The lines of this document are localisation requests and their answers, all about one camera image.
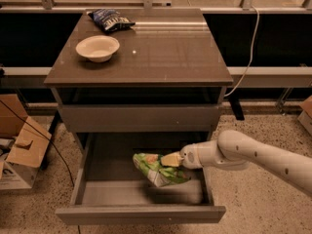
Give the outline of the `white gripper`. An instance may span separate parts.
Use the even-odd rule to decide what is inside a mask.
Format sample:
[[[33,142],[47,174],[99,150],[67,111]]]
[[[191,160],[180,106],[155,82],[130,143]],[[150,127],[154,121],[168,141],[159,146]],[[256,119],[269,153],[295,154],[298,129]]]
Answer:
[[[225,157],[215,140],[193,143],[184,146],[180,153],[174,152],[161,158],[161,164],[167,167],[201,169],[205,167],[225,167]]]

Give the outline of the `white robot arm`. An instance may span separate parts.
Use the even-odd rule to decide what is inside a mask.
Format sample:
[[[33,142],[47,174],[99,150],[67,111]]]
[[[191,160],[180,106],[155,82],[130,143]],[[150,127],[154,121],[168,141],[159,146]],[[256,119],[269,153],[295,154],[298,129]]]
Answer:
[[[243,170],[252,162],[306,195],[312,194],[312,159],[227,130],[215,140],[188,144],[165,155],[161,164],[186,169]]]

